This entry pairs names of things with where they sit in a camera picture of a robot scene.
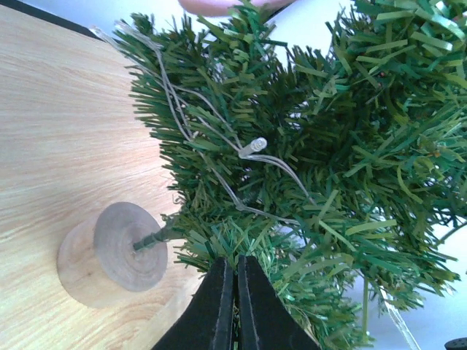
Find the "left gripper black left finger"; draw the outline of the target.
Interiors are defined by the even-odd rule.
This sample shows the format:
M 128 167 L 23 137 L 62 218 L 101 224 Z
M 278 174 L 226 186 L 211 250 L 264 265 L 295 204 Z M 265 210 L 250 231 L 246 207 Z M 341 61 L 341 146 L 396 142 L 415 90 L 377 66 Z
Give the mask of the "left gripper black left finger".
M 180 318 L 153 350 L 226 350 L 233 345 L 234 272 L 214 261 Z

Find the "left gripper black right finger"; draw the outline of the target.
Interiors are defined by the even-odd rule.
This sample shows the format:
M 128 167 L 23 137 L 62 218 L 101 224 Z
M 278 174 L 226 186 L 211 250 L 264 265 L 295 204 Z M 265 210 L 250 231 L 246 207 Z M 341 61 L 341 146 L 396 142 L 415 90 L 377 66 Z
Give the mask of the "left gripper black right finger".
M 319 349 L 287 312 L 253 256 L 241 256 L 237 274 L 241 349 Z

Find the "small green christmas tree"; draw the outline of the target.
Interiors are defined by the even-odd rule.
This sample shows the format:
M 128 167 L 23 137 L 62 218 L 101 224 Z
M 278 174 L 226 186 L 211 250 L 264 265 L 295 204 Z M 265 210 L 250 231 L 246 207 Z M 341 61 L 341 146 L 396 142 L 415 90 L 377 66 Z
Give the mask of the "small green christmas tree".
M 201 31 L 132 20 L 93 32 L 131 63 L 179 209 L 164 226 L 122 203 L 100 214 L 111 280 L 151 288 L 172 240 L 202 273 L 253 256 L 319 349 L 356 349 L 371 343 L 345 295 L 357 278 L 396 324 L 460 279 L 433 229 L 466 226 L 464 1 L 355 1 L 328 24 L 327 55 L 289 47 L 285 62 L 249 1 Z

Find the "pink felt bow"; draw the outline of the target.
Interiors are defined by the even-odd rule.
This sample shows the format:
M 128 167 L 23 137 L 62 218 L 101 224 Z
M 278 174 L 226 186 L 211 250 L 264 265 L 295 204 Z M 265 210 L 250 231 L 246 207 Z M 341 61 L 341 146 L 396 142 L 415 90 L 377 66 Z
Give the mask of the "pink felt bow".
M 178 2 L 186 12 L 207 17 L 226 16 L 230 8 L 243 4 L 243 1 L 239 0 L 179 0 Z M 293 3 L 293 0 L 252 0 L 250 3 L 256 7 L 276 10 Z

